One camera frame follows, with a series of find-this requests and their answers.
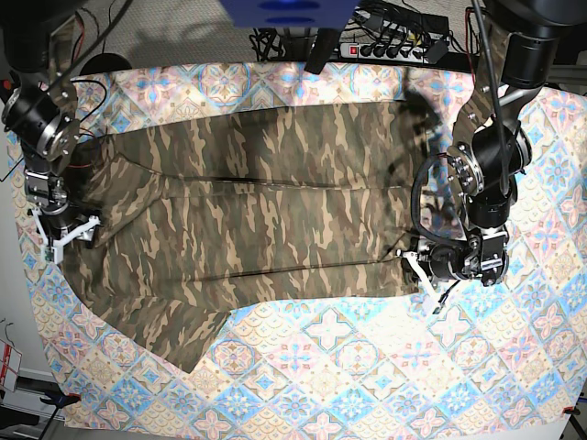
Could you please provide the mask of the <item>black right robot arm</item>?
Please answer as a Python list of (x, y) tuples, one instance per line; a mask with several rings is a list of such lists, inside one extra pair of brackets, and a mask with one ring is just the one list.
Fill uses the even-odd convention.
[(91, 231), (91, 212), (69, 198), (62, 174), (80, 137), (78, 96), (71, 81), (73, 33), (80, 1), (4, 1), (1, 40), (14, 89), (1, 121), (25, 158), (26, 194), (48, 245)]

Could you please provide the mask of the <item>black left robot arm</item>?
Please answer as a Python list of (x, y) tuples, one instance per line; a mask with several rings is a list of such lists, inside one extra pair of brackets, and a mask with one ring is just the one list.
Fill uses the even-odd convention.
[[(505, 223), (517, 199), (515, 175), (532, 160), (519, 114), (545, 85), (566, 28), (583, 21), (573, 1), (473, 2), (480, 56), (473, 92), (462, 106), (447, 151), (429, 156), (411, 190), (417, 248), (402, 255), (422, 282), (480, 281), (492, 286), (508, 268)], [(456, 183), (463, 238), (440, 236), (421, 223), (420, 197), (430, 169), (444, 163)]]

